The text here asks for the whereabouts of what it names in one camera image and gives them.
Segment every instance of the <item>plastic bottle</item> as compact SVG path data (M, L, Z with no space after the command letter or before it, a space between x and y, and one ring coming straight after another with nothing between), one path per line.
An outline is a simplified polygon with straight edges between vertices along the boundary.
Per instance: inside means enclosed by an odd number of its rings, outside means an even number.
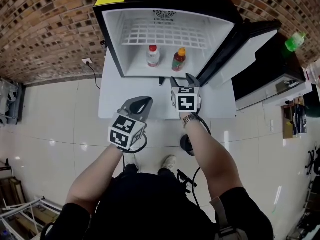
M294 52L305 42L306 33L294 33L287 41L285 41L285 46L290 52Z
M11 236L10 236L10 233L7 231L7 230L4 230L1 232L0 234L0 239L2 240L10 240L12 239Z
M156 45L150 45L146 53L146 62L149 67L157 67L160 61L160 52Z
M311 63L304 71L311 84L320 85L320 61Z
M179 51L174 55L172 62L172 70L179 72L185 65L186 61L186 48L182 47Z

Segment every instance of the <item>wire rack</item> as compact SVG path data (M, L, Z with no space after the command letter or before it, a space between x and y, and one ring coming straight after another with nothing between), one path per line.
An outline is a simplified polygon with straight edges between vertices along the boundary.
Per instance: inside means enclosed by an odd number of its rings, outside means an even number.
M208 49L205 25L195 22L163 22L145 18L125 20L122 45L184 46Z

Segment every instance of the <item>black cable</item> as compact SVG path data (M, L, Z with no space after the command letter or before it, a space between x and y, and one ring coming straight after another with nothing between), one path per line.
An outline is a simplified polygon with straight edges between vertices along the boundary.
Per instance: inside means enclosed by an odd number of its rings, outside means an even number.
M44 226L44 228L42 229L41 235L40 235L40 240L46 240L47 231L53 225L54 225L54 223L50 222L49 224Z
M198 115L198 114L195 114L194 115L196 116L196 118L204 125L204 127L206 128L206 130L208 131L208 133L211 135L211 130L209 129L207 123ZM198 200L197 200L197 197L196 197L196 194L195 194L195 179L196 179L196 176L197 176L197 173L200 171L200 167L196 170L194 176L193 176L193 179L192 179L192 194L193 194L193 197L194 197L194 200L196 202L196 205L200 208L200 205L198 203Z
M197 197L196 197L196 194L195 194L195 179L196 179L196 176L197 176L197 173L200 171L200 167L198 168L198 170L196 170L194 176L193 176L193 179L192 179L192 194L193 194L193 197L194 197L194 200L196 202L196 205L200 208L200 205L198 203L198 200L197 200Z
M148 144L148 138L145 134L143 134L143 137L144 137L144 144L142 147L140 147L138 150L135 150L135 151L130 151L130 150L127 150L127 149L123 149L121 147L118 147L119 150L121 150L123 153L127 153L127 154L135 154L135 153L138 153L140 151L142 151Z
M98 87L98 89L101 91L100 87L97 85L97 77L96 77L96 73L95 73L94 69L90 66L90 63L89 63L89 62L87 62L86 65L93 71L94 79L95 79L95 85L96 85L96 87Z
M126 163L125 163L125 154L122 155L122 160L123 160L123 173L125 172L126 169Z

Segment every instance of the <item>brick wall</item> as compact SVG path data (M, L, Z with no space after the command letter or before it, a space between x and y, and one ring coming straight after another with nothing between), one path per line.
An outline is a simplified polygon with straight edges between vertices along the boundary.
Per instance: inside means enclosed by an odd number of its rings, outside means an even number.
M93 12L96 0L0 0L0 76L22 83L101 73L103 35ZM320 0L232 0L245 19L278 19L287 37L307 33L297 51L306 65L320 57Z
M102 72L96 0L0 0L0 76L22 83Z
M303 66L320 58L320 0L232 0L244 19L282 22L286 37L305 32L304 45L296 51Z

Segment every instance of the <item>open fridge door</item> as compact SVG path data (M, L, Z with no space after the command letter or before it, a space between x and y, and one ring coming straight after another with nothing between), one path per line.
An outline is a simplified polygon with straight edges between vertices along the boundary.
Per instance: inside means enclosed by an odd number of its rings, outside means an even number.
M231 78L256 61L256 52L280 29L281 23L274 21L246 22L236 25L197 76L201 86L209 84L219 88Z

